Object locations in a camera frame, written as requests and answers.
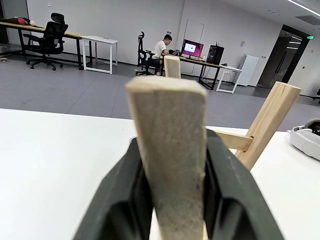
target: white desk leg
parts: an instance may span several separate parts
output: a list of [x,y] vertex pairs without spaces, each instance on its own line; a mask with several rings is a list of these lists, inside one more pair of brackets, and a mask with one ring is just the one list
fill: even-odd
[[97,42],[94,42],[94,50],[95,50],[95,63],[98,62],[98,53],[97,53]]
[[221,79],[220,79],[219,84],[218,84],[218,86],[216,87],[216,90],[215,90],[216,92],[219,92],[219,90],[220,90],[220,85],[221,85],[222,80],[223,80],[224,77],[225,77],[225,74],[226,74],[226,69],[223,69]]
[[83,69],[87,70],[87,64],[86,64],[86,43],[85,40],[82,40],[82,55],[83,55]]
[[112,44],[110,44],[110,74],[112,74]]
[[115,65],[118,66],[118,43],[115,44]]
[[233,89],[232,89],[232,94],[234,94],[234,92],[235,92],[235,90],[236,90],[236,87],[237,87],[237,85],[238,85],[238,80],[240,79],[241,73],[242,73],[242,72],[239,72],[239,75],[238,75],[238,77],[237,77],[237,79],[236,79],[236,82],[235,82],[235,84],[234,84],[234,87],[233,87]]

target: man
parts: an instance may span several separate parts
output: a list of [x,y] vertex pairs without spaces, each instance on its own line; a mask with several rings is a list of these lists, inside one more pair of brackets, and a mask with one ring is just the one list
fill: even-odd
[[154,74],[156,75],[161,70],[162,66],[162,56],[161,54],[168,55],[169,51],[166,49],[166,46],[168,46],[172,41],[172,37],[167,34],[164,36],[163,40],[159,41],[152,51],[154,54],[152,58],[149,60],[149,63],[151,66],[156,67]]

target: white table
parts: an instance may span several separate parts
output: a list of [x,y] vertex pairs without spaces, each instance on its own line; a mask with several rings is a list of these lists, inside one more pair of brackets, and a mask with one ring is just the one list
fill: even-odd
[[[82,55],[83,55],[83,69],[91,70],[96,72],[102,72],[107,74],[112,74],[112,65],[113,65],[113,46],[115,45],[115,65],[118,66],[118,42],[117,40],[112,40],[108,38],[104,38],[101,36],[81,36],[82,38]],[[95,61],[98,60],[98,51],[97,51],[97,43],[109,44],[110,48],[110,70],[103,70],[99,68],[87,67],[86,64],[86,41],[94,42],[95,44]]]
[[[0,239],[71,240],[136,135],[133,121],[9,109],[0,120]],[[286,239],[320,239],[320,162],[288,136],[276,132],[251,173]],[[158,239],[153,221],[150,240]]]
[[[222,77],[219,81],[219,84],[218,86],[216,87],[216,91],[217,92],[225,92],[225,93],[231,93],[233,94],[236,90],[236,87],[238,85],[238,81],[240,79],[240,75],[241,73],[243,72],[241,69],[238,69],[238,68],[235,68],[235,67],[232,67],[232,66],[223,66],[223,65],[220,65],[220,67],[223,69],[223,72],[222,72]],[[236,72],[236,73],[239,73],[238,76],[236,76],[236,82],[233,86],[233,89],[232,90],[225,90],[225,89],[220,89],[220,85],[221,85],[221,82],[223,81],[224,77],[225,77],[225,74],[226,74],[226,71],[227,70],[230,70],[230,71],[233,71],[233,72]]]

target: white wall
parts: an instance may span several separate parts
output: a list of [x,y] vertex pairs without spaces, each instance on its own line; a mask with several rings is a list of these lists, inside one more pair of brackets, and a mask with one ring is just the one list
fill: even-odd
[[[14,17],[28,18],[27,2],[25,0],[1,0],[1,2],[5,19]],[[19,34],[16,29],[7,28],[6,32],[9,43],[20,44]]]
[[[187,20],[204,24],[201,40],[201,43],[204,44],[203,56],[208,54],[210,45],[215,45],[217,41],[220,46],[225,48],[221,63],[238,67],[244,54],[260,58],[252,76],[252,81],[249,83],[252,86],[257,84],[268,61],[267,59],[262,59],[261,56],[269,56],[271,54],[282,28],[282,24],[218,0],[185,0],[178,37],[178,48],[183,42]],[[242,41],[245,41],[244,47],[241,47]],[[200,70],[201,68],[197,66],[193,69],[192,74],[198,75]],[[210,70],[207,77],[213,78],[215,72],[214,69]]]
[[302,88],[301,94],[316,96],[320,89],[320,36],[310,40],[288,84]]
[[[68,31],[119,41],[118,60],[137,64],[138,35],[144,31],[143,47],[152,50],[167,31],[175,49],[184,0],[27,0],[29,17],[45,26],[53,12],[64,15]],[[66,52],[76,52],[73,39],[65,39]],[[98,46],[99,57],[109,58],[109,49]]]

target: monitor screen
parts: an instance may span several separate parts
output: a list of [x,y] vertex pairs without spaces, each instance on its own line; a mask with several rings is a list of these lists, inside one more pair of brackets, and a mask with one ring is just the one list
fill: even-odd
[[203,47],[204,45],[201,43],[185,39],[183,40],[181,53],[200,58]]

